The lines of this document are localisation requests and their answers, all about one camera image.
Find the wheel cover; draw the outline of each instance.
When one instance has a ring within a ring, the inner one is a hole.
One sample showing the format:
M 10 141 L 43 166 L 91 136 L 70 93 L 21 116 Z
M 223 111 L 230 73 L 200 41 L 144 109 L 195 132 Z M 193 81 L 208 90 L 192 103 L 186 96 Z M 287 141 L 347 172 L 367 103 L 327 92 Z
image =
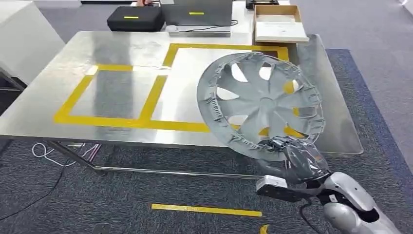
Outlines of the wheel cover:
M 245 82 L 235 79 L 236 64 Z M 260 76 L 266 64 L 269 79 Z M 224 89 L 236 98 L 224 98 Z M 275 136 L 295 136 L 316 141 L 322 133 L 318 90 L 290 62 L 258 52 L 231 54 L 214 61 L 202 74 L 197 88 L 198 107 L 213 134 L 243 155 L 269 161 L 285 160 L 283 153 L 268 151 L 259 142 Z M 231 118 L 246 117 L 240 126 Z

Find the metal bar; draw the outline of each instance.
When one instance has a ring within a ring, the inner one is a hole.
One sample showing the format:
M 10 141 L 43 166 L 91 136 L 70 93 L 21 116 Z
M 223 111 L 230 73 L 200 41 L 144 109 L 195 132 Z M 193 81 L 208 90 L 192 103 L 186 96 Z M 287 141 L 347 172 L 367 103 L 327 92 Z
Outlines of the metal bar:
M 98 171 L 113 171 L 113 172 L 138 172 L 138 173 L 153 173 L 164 175 L 182 175 L 182 176 L 209 176 L 209 177 L 223 177 L 223 178 L 235 178 L 235 179 L 262 179 L 262 175 L 241 175 L 241 174 L 224 174 L 224 173 L 202 173 L 202 172 L 178 172 L 178 171 L 166 171 L 166 170 L 151 170 L 151 169 L 137 169 L 127 167 L 102 167 L 95 166 L 95 170 Z
M 21 90 L 9 87 L 0 87 L 0 91 L 20 92 Z
M 69 157 L 71 160 L 79 163 L 80 165 L 84 165 L 86 167 L 88 167 L 89 169 L 94 170 L 98 175 L 104 175 L 105 173 L 102 171 L 97 171 L 96 167 L 91 164 L 90 162 L 88 162 L 87 160 L 85 160 L 84 158 L 80 157 L 79 155 L 77 155 L 76 153 L 72 152 L 70 149 L 62 146 L 60 143 L 55 142 L 55 141 L 46 141 L 46 144 L 48 144 L 49 146 L 53 147 L 55 150 L 61 152 L 62 154 L 64 154 L 65 156 Z

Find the carpet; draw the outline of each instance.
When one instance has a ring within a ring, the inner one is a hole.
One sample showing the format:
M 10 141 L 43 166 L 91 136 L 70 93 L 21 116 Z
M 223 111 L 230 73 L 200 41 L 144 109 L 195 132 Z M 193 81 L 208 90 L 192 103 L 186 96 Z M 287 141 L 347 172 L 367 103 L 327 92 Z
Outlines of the carpet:
M 413 176 L 348 50 L 327 50 L 365 152 L 353 157 L 326 155 L 334 171 L 348 173 L 376 200 L 403 233 L 413 230 Z M 49 192 L 61 168 L 31 156 L 33 142 L 13 141 L 0 155 L 0 218 Z M 55 154 L 58 160 L 65 158 Z M 97 163 L 203 172 L 260 173 L 255 161 L 228 149 L 160 149 L 104 145 Z M 304 202 L 257 196 L 255 182 L 66 168 L 54 192 L 27 210 L 0 221 L 2 234 L 90 234 L 108 223 L 110 234 L 315 233 L 300 218 Z M 338 234 L 323 218 L 318 201 L 304 213 L 324 233 Z M 153 210 L 151 204 L 261 211 L 262 217 Z

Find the white cable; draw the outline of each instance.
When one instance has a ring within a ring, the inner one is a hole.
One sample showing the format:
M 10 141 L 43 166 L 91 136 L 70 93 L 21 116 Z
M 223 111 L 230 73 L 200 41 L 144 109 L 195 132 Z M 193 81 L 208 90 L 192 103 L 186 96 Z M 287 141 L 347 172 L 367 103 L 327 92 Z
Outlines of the white cable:
M 43 152 L 44 152 L 44 153 L 43 153 L 42 155 L 37 155 L 37 154 L 35 153 L 35 147 L 38 146 L 38 145 L 41 145 L 41 146 L 43 147 Z M 99 144 L 95 144 L 92 148 L 88 149 L 81 157 L 84 157 L 87 153 L 89 153 L 90 151 L 96 149 L 96 148 L 98 147 L 98 145 L 99 145 Z M 69 166 L 72 166 L 73 164 L 76 163 L 76 162 L 72 162 L 72 163 L 69 163 L 69 164 L 67 164 L 67 165 L 63 165 L 63 164 L 61 164 L 61 163 L 59 163 L 59 162 L 54 161 L 54 160 L 51 159 L 51 158 L 48 158 L 47 155 L 49 155 L 49 154 L 50 154 L 51 152 L 53 152 L 53 151 L 54 151 L 54 149 L 51 149 L 49 152 L 47 152 L 47 148 L 46 148 L 46 146 L 45 146 L 43 143 L 36 143 L 36 144 L 34 144 L 33 147 L 32 147 L 32 154 L 33 154 L 33 156 L 39 157 L 39 158 L 40 158 L 40 157 L 43 157 L 43 158 L 45 158 L 45 159 L 47 159 L 47 160 L 49 160 L 49 161 L 51 161 L 51 162 L 53 162 L 53 163 L 61 166 L 61 167 L 69 167 Z

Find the cardboard box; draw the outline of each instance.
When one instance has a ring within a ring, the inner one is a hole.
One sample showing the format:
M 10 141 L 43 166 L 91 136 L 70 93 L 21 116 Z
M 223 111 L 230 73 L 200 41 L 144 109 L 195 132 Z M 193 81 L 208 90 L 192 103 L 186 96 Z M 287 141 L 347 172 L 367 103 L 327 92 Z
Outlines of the cardboard box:
M 308 42 L 297 6 L 256 5 L 255 42 Z

